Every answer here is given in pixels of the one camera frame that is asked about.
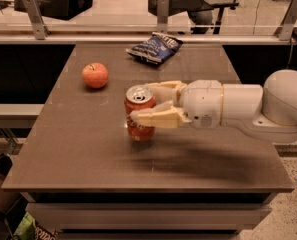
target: can top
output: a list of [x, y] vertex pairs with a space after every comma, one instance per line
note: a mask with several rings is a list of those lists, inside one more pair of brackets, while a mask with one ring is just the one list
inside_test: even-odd
[[130, 102], [143, 104], [153, 97], [153, 93], [147, 86], [135, 85], [128, 89], [126, 97]]

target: white robotic arm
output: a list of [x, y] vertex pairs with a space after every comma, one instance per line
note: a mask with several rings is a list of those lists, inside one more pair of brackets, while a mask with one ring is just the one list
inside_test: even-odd
[[133, 111], [133, 120], [164, 128], [183, 123], [195, 128], [233, 127], [267, 141], [297, 140], [297, 71], [277, 71], [263, 88], [216, 80], [171, 83], [175, 84], [148, 84], [157, 100], [168, 101], [152, 109]]

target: red soda can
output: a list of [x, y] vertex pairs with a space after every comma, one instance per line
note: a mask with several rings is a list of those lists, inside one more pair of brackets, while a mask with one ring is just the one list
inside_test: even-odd
[[129, 136], [135, 141], [147, 141], [151, 139], [154, 135], [155, 127], [138, 125], [130, 117], [130, 113], [133, 110], [152, 108], [156, 105], [156, 100], [151, 90], [144, 85], [135, 85], [128, 89], [124, 103]]

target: blue snack bag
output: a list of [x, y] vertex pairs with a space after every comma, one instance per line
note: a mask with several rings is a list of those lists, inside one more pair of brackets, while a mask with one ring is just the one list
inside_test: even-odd
[[143, 62], [159, 65], [173, 56], [182, 44], [181, 40], [173, 36], [153, 33], [147, 41], [126, 49], [126, 52]]

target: floor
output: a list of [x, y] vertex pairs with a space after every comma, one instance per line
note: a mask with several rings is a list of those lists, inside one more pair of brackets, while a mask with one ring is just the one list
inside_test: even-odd
[[[212, 3], [232, 0], [207, 0]], [[226, 9], [222, 21], [222, 35], [271, 35], [282, 20], [289, 0], [238, 0], [236, 10]], [[272, 213], [254, 230], [244, 230], [240, 240], [297, 240], [297, 143], [290, 146], [276, 145], [281, 160], [294, 183], [290, 194], [279, 194], [271, 203]], [[8, 143], [0, 138], [0, 153], [6, 152]], [[0, 240], [6, 237], [0, 224]]]

